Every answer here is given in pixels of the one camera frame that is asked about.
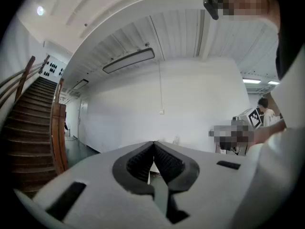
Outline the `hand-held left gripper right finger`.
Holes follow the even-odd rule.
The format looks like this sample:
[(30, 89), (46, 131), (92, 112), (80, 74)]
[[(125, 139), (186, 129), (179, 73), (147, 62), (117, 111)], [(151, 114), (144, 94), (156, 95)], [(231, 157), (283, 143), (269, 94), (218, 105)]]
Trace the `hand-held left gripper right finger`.
[(170, 193), (189, 190), (200, 173), (196, 161), (158, 141), (154, 142), (154, 163)]

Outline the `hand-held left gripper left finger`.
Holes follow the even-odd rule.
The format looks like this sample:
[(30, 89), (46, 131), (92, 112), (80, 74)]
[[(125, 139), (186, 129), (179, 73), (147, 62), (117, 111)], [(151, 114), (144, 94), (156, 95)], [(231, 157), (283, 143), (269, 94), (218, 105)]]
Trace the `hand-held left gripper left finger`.
[(148, 184), (154, 160), (154, 143), (149, 141), (119, 157), (112, 166), (112, 174), (126, 191), (136, 195), (154, 195)]

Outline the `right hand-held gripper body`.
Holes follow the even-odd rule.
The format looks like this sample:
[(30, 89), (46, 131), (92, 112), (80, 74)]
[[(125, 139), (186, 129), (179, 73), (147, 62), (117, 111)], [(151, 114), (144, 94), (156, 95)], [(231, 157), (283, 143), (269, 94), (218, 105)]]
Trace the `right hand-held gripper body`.
[(248, 125), (253, 130), (258, 129), (262, 125), (259, 113), (255, 108), (246, 109), (241, 114), (234, 116), (233, 121), (237, 121), (239, 124)]

